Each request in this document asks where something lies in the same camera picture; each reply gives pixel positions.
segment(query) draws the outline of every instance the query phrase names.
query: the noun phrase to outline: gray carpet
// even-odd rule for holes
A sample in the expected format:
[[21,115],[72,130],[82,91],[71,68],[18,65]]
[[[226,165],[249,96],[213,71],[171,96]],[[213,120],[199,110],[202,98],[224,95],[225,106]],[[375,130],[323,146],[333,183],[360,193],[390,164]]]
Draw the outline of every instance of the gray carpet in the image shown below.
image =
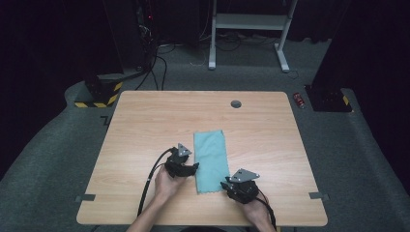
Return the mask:
[[[230,43],[219,43],[224,48]],[[168,66],[165,90],[282,91],[289,99],[302,93],[306,109],[291,102],[307,156],[324,202],[329,223],[298,231],[410,231],[410,201],[383,157],[361,113],[353,91],[343,89],[352,113],[314,112],[304,91],[329,43],[287,42],[292,70],[281,72],[271,44],[217,50],[217,69],[208,71],[208,49],[177,46],[162,54]],[[170,50],[163,47],[160,52]],[[164,64],[154,67],[161,81]],[[134,89],[142,77],[127,80],[121,91]],[[67,108],[27,144],[0,184],[0,231],[90,231],[76,222],[84,193],[106,132],[111,108],[76,108],[80,85],[66,92]],[[140,90],[155,90],[150,75]],[[99,231],[125,231],[127,225],[101,226]]]

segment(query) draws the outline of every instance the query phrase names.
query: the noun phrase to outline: forearm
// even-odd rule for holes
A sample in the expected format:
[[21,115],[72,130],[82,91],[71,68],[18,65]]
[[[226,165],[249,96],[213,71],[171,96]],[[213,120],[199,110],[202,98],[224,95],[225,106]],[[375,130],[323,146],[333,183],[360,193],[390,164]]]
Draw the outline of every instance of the forearm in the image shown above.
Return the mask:
[[146,232],[150,231],[154,222],[157,219],[157,215],[165,205],[166,199],[155,196],[154,199],[148,204],[144,211],[139,215],[127,232]]
[[274,226],[269,221],[261,221],[255,223],[254,226],[259,232],[277,232]]

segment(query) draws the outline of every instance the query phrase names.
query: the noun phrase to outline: table leg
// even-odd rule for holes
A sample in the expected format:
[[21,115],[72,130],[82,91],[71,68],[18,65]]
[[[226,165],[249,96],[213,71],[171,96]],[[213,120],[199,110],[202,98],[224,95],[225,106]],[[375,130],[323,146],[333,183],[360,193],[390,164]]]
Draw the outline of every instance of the table leg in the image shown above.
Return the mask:
[[215,40],[217,36],[217,0],[214,0],[214,9],[212,12],[212,35],[211,46],[209,48],[209,70],[214,70],[217,67],[217,51]]
[[292,1],[289,13],[287,14],[286,22],[283,27],[282,34],[280,36],[280,42],[275,43],[275,52],[278,55],[280,67],[284,73],[289,73],[290,69],[289,69],[289,66],[287,65],[286,58],[284,57],[283,46],[284,46],[284,42],[286,41],[287,33],[289,32],[290,23],[292,22],[293,13],[295,12],[297,3],[298,3],[298,0]]

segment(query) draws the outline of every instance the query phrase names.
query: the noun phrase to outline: hand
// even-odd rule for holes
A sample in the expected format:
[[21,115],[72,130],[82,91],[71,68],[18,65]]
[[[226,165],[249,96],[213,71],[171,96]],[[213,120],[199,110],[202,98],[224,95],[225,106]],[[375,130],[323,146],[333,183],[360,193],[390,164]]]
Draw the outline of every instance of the hand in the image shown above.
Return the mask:
[[167,201],[178,191],[179,187],[187,180],[187,177],[172,178],[166,168],[162,166],[155,179],[155,196],[163,201]]
[[[265,201],[264,196],[259,192],[257,198]],[[239,203],[239,208],[244,212],[245,217],[252,223],[259,231],[275,231],[271,223],[268,209],[261,202],[257,200],[250,201],[248,204]]]

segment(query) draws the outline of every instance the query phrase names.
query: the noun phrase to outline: gray tape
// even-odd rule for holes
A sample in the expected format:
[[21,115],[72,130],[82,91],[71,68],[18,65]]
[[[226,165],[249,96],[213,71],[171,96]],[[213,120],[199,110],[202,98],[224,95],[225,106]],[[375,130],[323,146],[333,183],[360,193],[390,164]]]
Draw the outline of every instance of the gray tape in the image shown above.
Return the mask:
[[94,201],[94,199],[96,199],[96,194],[83,194],[82,196],[77,196],[74,202],[79,203],[81,201]]
[[322,192],[310,192],[308,194],[310,196],[310,199],[322,199],[322,201],[328,201],[330,200],[328,194],[323,194]]

